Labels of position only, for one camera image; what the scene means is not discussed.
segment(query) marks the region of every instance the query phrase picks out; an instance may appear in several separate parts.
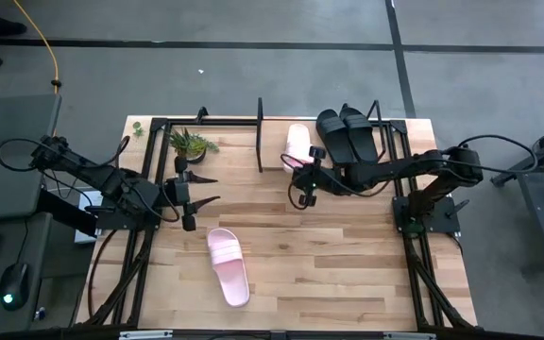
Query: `black metal frame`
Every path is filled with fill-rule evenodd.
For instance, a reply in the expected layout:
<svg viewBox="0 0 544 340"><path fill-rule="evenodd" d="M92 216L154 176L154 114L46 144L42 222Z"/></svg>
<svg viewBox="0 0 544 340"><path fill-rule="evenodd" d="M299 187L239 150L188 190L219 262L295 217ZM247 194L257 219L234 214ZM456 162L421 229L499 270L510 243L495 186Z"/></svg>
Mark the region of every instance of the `black metal frame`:
<svg viewBox="0 0 544 340"><path fill-rule="evenodd" d="M381 116L381 109L379 102L375 101L368 112L367 118L373 110L377 110L377 115ZM146 152L144 154L144 163L142 168L142 175L147 177L150 172L153 155L155 153L155 141L158 136L158 132L163 130L163 141L161 143L161 150L159 155L159 162L157 166L157 172L155 175L155 183L161 184L163 181L163 174L165 170L167 152L169 149L169 132L173 126L252 126L256 128L256 162L260 172L263 171L261 161L261 135L262 135L262 121L264 120L264 109L262 99L258 99L258 112L255 118L205 118L209 116L207 109L201 108L196 119L195 118L153 118L148 135L148 141L146 144ZM394 137L396 133L399 136L400 146L404 157L411 156L411 147L408 139L408 131L406 124L403 120L390 120L390 121L371 121L371 126L379 128L380 132L387 138L387 150L389 152L390 160L398 159L398 152L396 148L396 141ZM408 178L408 186L410 191L417 189L417 182L414 178ZM394 187L396 190L396 196L404 196L405 190L402 184L402 180L394 180ZM145 261L140 267L137 273L137 284L135 287L133 302L131 305L131 314L127 320L127 323L121 323L121 317L123 314L123 305L125 301L125 294L119 299L113 313L112 324L124 326L127 325L131 328L137 329L138 321L140 318L140 311L142 309L142 299L145 288L145 277L148 267L148 257L150 254L150 248L154 240L154 228L144 229L144 244L143 247L147 247L145 253ZM127 279L129 269L134 263L133 253L135 251L138 232L136 230L129 232L127 239L127 248L125 259L123 261L123 270L121 278ZM515 335L509 333L499 333L484 331L481 328L473 327L466 322L458 312L451 306L448 299L444 296L441 289L435 283L434 267L432 263L432 255L430 252L430 246L427 238L426 231L420 233L417 237L419 246L421 249L421 257L419 257L415 251L413 245L413 238L406 233L402 234L404 249L406 254L407 270L409 276L409 282L411 286L411 295L413 299L413 307L416 317L416 331L422 333L433 333L437 335L438 339L540 339L535 336L528 335ZM418 277L421 277L425 285L430 291L432 311L433 311L433 325L431 325L423 310L422 296L420 292ZM446 314L448 320L452 324L453 328L444 326L443 313ZM175 336L207 336L207 335L220 335L225 331L221 330L173 330ZM270 336L270 338L277 339L290 339L290 338L384 338L386 333L381 331L228 331L228 334L240 336L240 335L253 335L260 334L262 336Z"/></svg>

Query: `wooden tabletop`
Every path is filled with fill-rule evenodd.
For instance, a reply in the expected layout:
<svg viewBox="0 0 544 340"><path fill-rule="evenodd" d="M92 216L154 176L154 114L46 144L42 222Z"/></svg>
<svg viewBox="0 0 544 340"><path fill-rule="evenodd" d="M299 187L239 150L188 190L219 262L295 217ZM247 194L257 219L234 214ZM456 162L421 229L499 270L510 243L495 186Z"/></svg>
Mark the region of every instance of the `wooden tabletop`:
<svg viewBox="0 0 544 340"><path fill-rule="evenodd" d="M140 122L144 131L148 131L151 118L127 118L124 135L131 136L131 141L120 159L123 167L141 171L148 136L136 138L131 126ZM208 153L203 163L190 165L195 174L219 180L213 184L191 184L191 198L222 198L199 211L196 231L183 231L179 223L161 225L150 256L141 328L416 329L403 242L391 214L394 186L389 185L371 198L338 197L317 191L316 206L297 211L287 198L291 175L281 170L280 161L288 126L294 123L296 120L291 118L263 122L263 173L258 172L256 162L255 127L188 127L218 144L220 149L217 154ZM310 128L315 145L322 145L315 134L314 122L299 123ZM413 153L435 148L430 120L406 120L406 125ZM374 134L381 150L377 131ZM160 145L161 137L156 142L155 155L159 154ZM170 148L166 178L175 176L174 157ZM151 167L151 179L156 161ZM417 178L420 187L433 179ZM164 213L171 216L169 209ZM212 270L205 237L214 228L231 230L241 242L251 291L249 303L242 308L226 304ZM93 284L96 309L119 280L127 237L127 232L117 232L96 269ZM439 286L462 316L475 324L458 247L443 234L430 234L429 239ZM103 237L98 240L96 251L102 240ZM425 289L422 295L426 315L432 320ZM131 297L128 294L125 311ZM84 293L77 321L85 319Z"/></svg>

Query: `pink slipper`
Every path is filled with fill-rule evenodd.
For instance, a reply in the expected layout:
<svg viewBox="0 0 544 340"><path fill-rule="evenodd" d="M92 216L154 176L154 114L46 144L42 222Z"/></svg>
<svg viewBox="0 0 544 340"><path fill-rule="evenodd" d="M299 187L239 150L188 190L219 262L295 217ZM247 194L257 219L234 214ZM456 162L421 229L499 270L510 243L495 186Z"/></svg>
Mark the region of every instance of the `pink slipper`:
<svg viewBox="0 0 544 340"><path fill-rule="evenodd" d="M293 124L289 127L289 134L287 136L287 148L284 153L289 156L293 156L296 159L304 162L314 162L310 157L310 130L303 124ZM285 159L289 164L295 167L301 167L301 164L297 161L289 158ZM284 165L284 171L293 173L291 167L287 164Z"/></svg>
<svg viewBox="0 0 544 340"><path fill-rule="evenodd" d="M249 285L243 252L236 236L227 229L213 229L207 235L212 266L228 305L241 307L249 301Z"/></svg>

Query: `potted plant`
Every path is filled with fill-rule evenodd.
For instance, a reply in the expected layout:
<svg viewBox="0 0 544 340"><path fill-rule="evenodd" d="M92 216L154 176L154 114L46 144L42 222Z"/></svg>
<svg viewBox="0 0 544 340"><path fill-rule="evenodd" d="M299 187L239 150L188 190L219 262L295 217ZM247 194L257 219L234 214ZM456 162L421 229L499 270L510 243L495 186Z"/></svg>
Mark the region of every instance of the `potted plant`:
<svg viewBox="0 0 544 340"><path fill-rule="evenodd" d="M169 144L176 149L180 157L184 157L190 164L198 164L205 159L207 150L218 152L219 148L212 142L196 133L188 132L186 127L182 132L172 130Z"/></svg>

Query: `wood plank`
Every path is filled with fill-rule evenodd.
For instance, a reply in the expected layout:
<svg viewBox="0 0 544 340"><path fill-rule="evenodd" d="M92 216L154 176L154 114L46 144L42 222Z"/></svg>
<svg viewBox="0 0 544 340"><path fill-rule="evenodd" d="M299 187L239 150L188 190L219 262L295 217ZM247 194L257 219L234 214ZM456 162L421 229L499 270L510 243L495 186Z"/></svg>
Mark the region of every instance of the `wood plank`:
<svg viewBox="0 0 544 340"><path fill-rule="evenodd" d="M152 116L130 116L124 133L140 122L148 131ZM219 153L190 165L195 174L218 179L213 184L191 184L192 200L222 196L196 216L197 230L163 223L149 259L140 318L141 328L304 331L413 331L416 322L406 271L404 247L391 214L393 185L371 198L336 197L317 192L315 207L297 211L287 199L291 175L281 170L280 153L288 126L300 122L287 117L263 122L262 161L258 172L255 127L188 127L219 144ZM319 143L313 120L301 121ZM429 120L406 120L413 153L435 148ZM379 134L374 133L381 150ZM121 165L142 169L147 135L131 137ZM162 136L156 140L155 159ZM165 176L173 177L175 151L169 150ZM157 160L151 166L154 178ZM419 187L433 177L419 177ZM223 298L211 267L207 232L225 228L241 241L249 281L250 302L231 308ZM104 251L93 286L94 305L104 302L119 279L128 234L119 231ZM470 322L475 313L468 279L458 247L445 235L430 235L438 284ZM99 238L96 249L101 246ZM124 317L133 297L128 289ZM431 319L431 303L422 288L424 309ZM84 293L77 321L87 319Z"/></svg>

